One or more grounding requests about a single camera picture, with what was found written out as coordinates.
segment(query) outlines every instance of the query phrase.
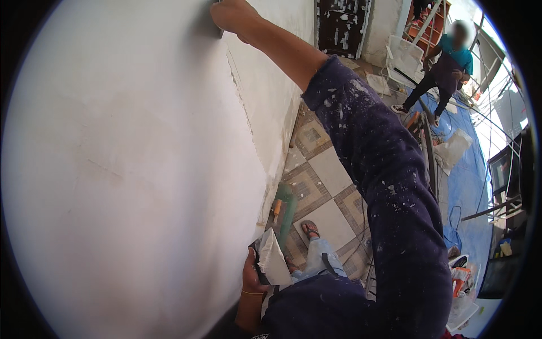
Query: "hand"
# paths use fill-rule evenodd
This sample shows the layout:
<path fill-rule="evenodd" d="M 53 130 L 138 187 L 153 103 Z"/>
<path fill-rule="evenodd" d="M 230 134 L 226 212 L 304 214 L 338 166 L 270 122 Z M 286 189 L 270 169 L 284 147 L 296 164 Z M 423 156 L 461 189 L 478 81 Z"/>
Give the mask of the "hand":
<path fill-rule="evenodd" d="M 211 17 L 215 24 L 237 34 L 244 43 L 249 43 L 243 32 L 250 24 L 261 18 L 258 12 L 245 0 L 224 0 L 211 6 Z"/>
<path fill-rule="evenodd" d="M 457 80 L 463 79 L 463 72 L 460 71 L 459 69 L 453 70 L 453 72 L 451 73 L 451 75 L 454 77 L 454 79 L 457 79 Z"/>
<path fill-rule="evenodd" d="M 252 247 L 248 248 L 248 257 L 244 261 L 243 268 L 243 291 L 249 293 L 264 293 L 267 291 L 267 286 L 260 284 L 258 272 L 254 267 L 256 253 Z"/>

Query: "teal shirt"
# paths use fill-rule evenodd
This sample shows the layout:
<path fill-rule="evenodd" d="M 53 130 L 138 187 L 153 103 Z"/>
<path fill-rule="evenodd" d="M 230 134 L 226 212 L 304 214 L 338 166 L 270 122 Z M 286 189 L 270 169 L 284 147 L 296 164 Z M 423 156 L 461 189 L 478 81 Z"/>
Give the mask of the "teal shirt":
<path fill-rule="evenodd" d="M 443 34 L 438 46 L 442 48 L 442 53 L 447 53 L 450 55 L 459 65 L 465 69 L 465 73 L 472 75 L 473 74 L 473 56 L 468 49 L 462 47 L 460 50 L 454 51 L 452 45 L 452 38 L 448 34 Z"/>

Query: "navy blue sleeve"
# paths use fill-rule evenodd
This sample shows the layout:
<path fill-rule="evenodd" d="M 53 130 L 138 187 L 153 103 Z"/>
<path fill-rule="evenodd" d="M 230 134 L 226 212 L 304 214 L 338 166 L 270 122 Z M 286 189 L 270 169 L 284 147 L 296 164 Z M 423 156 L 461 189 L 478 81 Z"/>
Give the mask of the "navy blue sleeve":
<path fill-rule="evenodd" d="M 367 202 L 380 324 L 393 335 L 440 337 L 451 308 L 451 276 L 418 143 L 336 56 L 302 97 Z"/>

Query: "foot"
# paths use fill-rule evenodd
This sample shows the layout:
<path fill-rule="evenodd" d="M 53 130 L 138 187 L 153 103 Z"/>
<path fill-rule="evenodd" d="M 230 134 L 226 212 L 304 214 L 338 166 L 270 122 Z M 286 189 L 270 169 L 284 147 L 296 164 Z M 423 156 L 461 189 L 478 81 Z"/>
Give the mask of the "foot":
<path fill-rule="evenodd" d="M 392 111 L 394 111 L 397 114 L 406 115 L 408 114 L 408 110 L 403 107 L 403 105 L 393 105 L 390 107 Z"/>
<path fill-rule="evenodd" d="M 313 223 L 304 223 L 301 225 L 301 229 L 303 230 L 303 232 L 305 232 L 305 234 L 307 234 L 307 238 L 309 238 L 309 240 L 313 237 L 320 237 L 320 234 L 318 233 L 318 227 L 316 227 L 316 225 Z"/>
<path fill-rule="evenodd" d="M 284 257 L 284 260 L 286 261 L 286 265 L 288 265 L 288 270 L 290 271 L 290 274 L 294 273 L 299 269 L 295 266 L 294 262 L 290 259 L 290 257 Z"/>

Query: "white metal chair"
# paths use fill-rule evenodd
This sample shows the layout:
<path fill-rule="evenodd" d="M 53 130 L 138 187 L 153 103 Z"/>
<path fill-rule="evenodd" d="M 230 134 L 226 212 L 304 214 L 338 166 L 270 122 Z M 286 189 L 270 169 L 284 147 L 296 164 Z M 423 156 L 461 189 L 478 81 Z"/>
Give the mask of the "white metal chair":
<path fill-rule="evenodd" d="M 399 69 L 419 83 L 424 76 L 421 72 L 423 49 L 396 35 L 390 35 L 386 49 L 388 51 L 386 56 L 387 78 L 410 88 L 415 88 L 416 85 L 397 73 L 394 68 Z"/>

